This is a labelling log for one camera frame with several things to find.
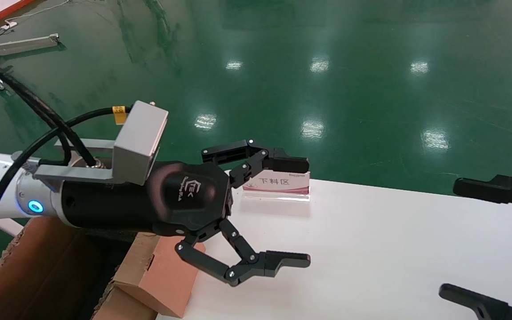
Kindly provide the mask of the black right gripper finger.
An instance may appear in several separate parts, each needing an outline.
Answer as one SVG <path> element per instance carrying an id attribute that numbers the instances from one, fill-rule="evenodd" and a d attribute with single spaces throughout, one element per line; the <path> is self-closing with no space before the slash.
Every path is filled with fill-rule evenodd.
<path id="1" fill-rule="evenodd" d="M 454 182 L 453 193 L 485 202 L 512 204 L 512 176 L 497 175 L 490 181 L 458 178 Z"/>
<path id="2" fill-rule="evenodd" d="M 510 304 L 452 284 L 443 284 L 439 296 L 471 309 L 479 320 L 512 320 Z"/>

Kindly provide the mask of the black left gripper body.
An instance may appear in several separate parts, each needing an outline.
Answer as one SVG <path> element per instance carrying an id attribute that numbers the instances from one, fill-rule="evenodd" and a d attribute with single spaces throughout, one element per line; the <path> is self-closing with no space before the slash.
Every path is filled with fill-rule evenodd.
<path id="1" fill-rule="evenodd" d="M 144 185 L 63 183 L 67 223 L 86 229 L 211 237 L 230 214 L 228 175 L 214 163 L 156 162 Z"/>

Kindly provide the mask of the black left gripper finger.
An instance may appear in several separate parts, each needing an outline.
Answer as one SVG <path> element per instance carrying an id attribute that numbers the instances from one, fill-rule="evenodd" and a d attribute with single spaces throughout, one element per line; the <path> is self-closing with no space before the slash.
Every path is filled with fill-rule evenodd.
<path id="1" fill-rule="evenodd" d="M 240 261 L 231 267 L 195 249 L 197 243 L 218 233 L 223 235 L 240 258 Z M 185 239 L 177 243 L 175 251 L 185 263 L 232 287 L 238 286 L 252 277 L 273 278 L 281 267 L 307 268 L 311 265 L 309 254 L 254 251 L 248 241 L 240 235 L 238 229 L 226 218 L 209 225 L 201 233 L 187 235 Z"/>
<path id="2" fill-rule="evenodd" d="M 289 156 L 283 148 L 267 148 L 254 140 L 205 148 L 201 156 L 204 163 L 211 162 L 217 166 L 238 162 L 238 166 L 229 172 L 233 188 L 242 187 L 264 170 L 305 174 L 310 166 L 307 158 Z"/>

